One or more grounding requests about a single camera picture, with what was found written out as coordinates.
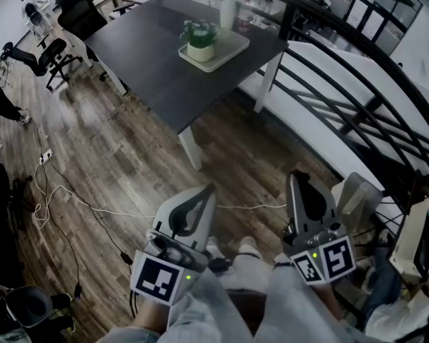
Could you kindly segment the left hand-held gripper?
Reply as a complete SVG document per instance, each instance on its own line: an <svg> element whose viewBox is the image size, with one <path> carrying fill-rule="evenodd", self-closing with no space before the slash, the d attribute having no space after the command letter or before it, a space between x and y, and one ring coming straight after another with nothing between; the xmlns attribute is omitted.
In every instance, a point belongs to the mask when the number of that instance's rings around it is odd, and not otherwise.
<svg viewBox="0 0 429 343"><path fill-rule="evenodd" d="M216 206L213 183L163 202L153 223L159 231L148 230L144 250L135 253L130 289L167 306L181 300L209 263L207 240Z"/></svg>

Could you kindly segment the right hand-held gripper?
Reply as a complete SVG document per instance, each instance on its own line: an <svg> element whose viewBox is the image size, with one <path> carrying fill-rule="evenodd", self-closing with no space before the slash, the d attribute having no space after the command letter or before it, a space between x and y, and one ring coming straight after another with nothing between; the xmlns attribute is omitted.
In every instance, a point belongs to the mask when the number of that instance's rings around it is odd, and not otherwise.
<svg viewBox="0 0 429 343"><path fill-rule="evenodd" d="M311 177L308 225L300 224L302 171L291 171L286 178L287 216L290 224L283 232L283 252L307 285L329 284L355 270L352 244L344 225L336 217L330 188Z"/></svg>

